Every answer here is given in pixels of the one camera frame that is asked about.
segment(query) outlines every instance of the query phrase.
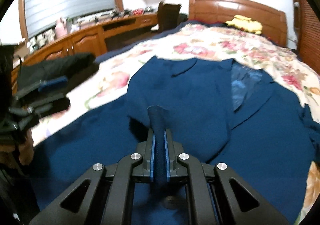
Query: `black bag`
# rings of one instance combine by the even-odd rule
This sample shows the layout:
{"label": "black bag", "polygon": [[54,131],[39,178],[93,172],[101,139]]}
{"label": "black bag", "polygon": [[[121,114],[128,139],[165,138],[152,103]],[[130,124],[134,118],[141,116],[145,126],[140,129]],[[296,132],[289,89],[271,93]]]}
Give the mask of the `black bag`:
{"label": "black bag", "polygon": [[188,20],[188,15],[184,13],[180,13],[178,17],[178,25],[180,25],[180,23],[185,22],[187,20]]}
{"label": "black bag", "polygon": [[91,53],[79,53],[30,66],[23,65],[21,74],[17,78],[18,91],[39,80],[52,80],[65,76],[68,78],[67,87],[55,92],[66,94],[98,71],[99,64],[94,60],[95,56]]}

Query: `cabinet door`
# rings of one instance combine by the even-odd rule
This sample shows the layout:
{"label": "cabinet door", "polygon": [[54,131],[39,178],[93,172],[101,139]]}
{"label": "cabinet door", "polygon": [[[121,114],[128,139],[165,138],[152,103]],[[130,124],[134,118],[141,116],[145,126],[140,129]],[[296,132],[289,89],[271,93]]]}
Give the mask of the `cabinet door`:
{"label": "cabinet door", "polygon": [[80,33],[71,38],[73,53],[90,52],[95,56],[99,56],[106,52],[107,48],[102,43],[100,29],[95,28],[90,31],[80,31]]}
{"label": "cabinet door", "polygon": [[56,45],[50,45],[47,49],[45,48],[44,54],[44,60],[52,60],[59,57],[64,57],[68,55],[68,43],[62,42]]}

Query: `wooden cabinet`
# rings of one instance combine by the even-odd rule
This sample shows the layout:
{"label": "wooden cabinet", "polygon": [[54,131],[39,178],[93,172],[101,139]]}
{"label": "wooden cabinet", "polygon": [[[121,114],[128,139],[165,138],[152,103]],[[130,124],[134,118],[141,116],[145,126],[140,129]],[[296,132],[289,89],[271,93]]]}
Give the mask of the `wooden cabinet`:
{"label": "wooden cabinet", "polygon": [[320,74],[320,21],[307,0],[299,0],[299,10],[299,56]]}
{"label": "wooden cabinet", "polygon": [[107,52],[107,46],[103,39],[103,33],[99,33],[99,29],[93,29],[81,32],[79,35],[71,37],[71,51],[73,54],[90,52],[95,56],[99,56]]}
{"label": "wooden cabinet", "polygon": [[[69,34],[40,50],[28,55],[23,65],[32,65],[43,60],[52,60],[58,57],[90,52],[96,57],[108,51],[105,38],[127,31],[157,24],[157,15],[137,15],[111,21],[100,22],[93,26]],[[16,89],[16,80],[20,67],[12,71],[12,85]]]}

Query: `desk clutter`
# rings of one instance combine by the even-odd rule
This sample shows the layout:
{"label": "desk clutter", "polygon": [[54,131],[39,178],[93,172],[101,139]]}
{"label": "desk clutter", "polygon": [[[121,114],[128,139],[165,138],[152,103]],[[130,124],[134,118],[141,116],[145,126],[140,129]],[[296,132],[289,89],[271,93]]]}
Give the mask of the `desk clutter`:
{"label": "desk clutter", "polygon": [[32,37],[27,42],[27,48],[29,49],[30,54],[39,50],[40,48],[54,42],[57,39],[60,39],[68,34],[76,32],[78,30],[93,26],[99,23],[103,23],[110,20],[127,18],[129,16],[143,15],[154,13],[155,10],[148,6],[146,8],[139,8],[135,10],[125,9],[123,11],[113,9],[105,13],[99,13],[86,17],[77,17],[77,18],[59,18],[56,21],[56,25],[52,28]]}

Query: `wooden desk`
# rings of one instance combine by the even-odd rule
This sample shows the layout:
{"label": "wooden desk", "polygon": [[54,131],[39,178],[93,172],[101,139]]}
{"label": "wooden desk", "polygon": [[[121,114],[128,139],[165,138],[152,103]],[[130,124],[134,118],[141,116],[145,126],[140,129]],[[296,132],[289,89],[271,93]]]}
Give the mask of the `wooden desk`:
{"label": "wooden desk", "polygon": [[[95,56],[108,52],[105,38],[109,38],[130,30],[143,27],[152,27],[158,24],[156,14],[129,16],[114,20],[103,20],[98,23],[89,23],[72,34],[55,40],[49,45],[25,57],[23,65],[32,65],[43,60],[74,55],[82,52],[92,52]],[[19,67],[12,71],[12,84],[16,89],[16,80]]]}

